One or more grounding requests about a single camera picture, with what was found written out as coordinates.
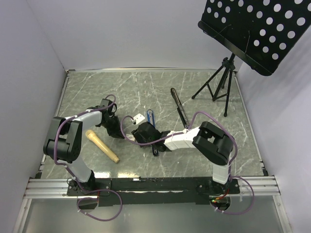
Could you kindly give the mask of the blue stapler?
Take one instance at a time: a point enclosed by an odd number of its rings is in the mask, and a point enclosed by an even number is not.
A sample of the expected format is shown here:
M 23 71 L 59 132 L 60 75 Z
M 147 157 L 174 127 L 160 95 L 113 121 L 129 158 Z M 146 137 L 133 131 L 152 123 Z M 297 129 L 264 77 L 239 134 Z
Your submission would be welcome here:
M 154 118 L 154 112 L 152 109 L 148 109 L 147 112 L 147 121 L 151 123 L 155 127 L 155 118 Z M 158 150 L 152 145 L 152 153 L 153 156 L 159 156 Z

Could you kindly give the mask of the black stapler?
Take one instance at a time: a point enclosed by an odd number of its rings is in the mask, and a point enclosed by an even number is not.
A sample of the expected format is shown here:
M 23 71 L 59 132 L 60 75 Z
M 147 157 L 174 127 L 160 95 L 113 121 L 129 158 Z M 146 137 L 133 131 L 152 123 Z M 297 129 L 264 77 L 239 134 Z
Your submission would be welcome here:
M 171 88 L 170 92 L 171 92 L 172 98 L 175 101 L 175 104 L 177 106 L 177 111 L 178 111 L 179 117 L 183 123 L 183 126 L 184 126 L 184 128 L 188 128 L 190 126 L 190 123 L 189 123 L 189 120 L 186 116 L 185 110 L 182 106 L 182 103 L 178 97 L 177 91 L 175 90 L 175 88 Z

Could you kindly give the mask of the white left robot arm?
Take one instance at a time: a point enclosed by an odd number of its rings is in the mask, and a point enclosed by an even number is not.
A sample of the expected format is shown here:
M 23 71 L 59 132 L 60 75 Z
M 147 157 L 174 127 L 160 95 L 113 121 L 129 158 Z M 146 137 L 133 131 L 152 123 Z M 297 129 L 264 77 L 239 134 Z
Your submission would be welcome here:
M 91 195 L 96 189 L 94 172 L 80 157 L 82 134 L 92 127 L 104 127 L 110 137 L 123 139 L 121 123 L 116 115 L 115 100 L 108 95 L 95 107 L 68 117 L 56 116 L 52 119 L 43 152 L 51 157 L 56 165 L 64 166 L 72 178 L 79 184 L 79 190 Z

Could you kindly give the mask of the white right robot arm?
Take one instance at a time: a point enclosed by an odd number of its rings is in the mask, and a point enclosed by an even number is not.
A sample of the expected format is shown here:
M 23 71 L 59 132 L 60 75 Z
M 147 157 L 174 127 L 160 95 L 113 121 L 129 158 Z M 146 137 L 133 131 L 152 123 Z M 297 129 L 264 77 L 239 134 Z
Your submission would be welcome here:
M 225 132 L 210 122 L 179 132 L 158 131 L 151 123 L 141 123 L 132 135 L 140 146 L 152 145 L 159 152 L 197 149 L 211 163 L 212 188 L 223 193 L 229 188 L 229 158 L 234 143 Z

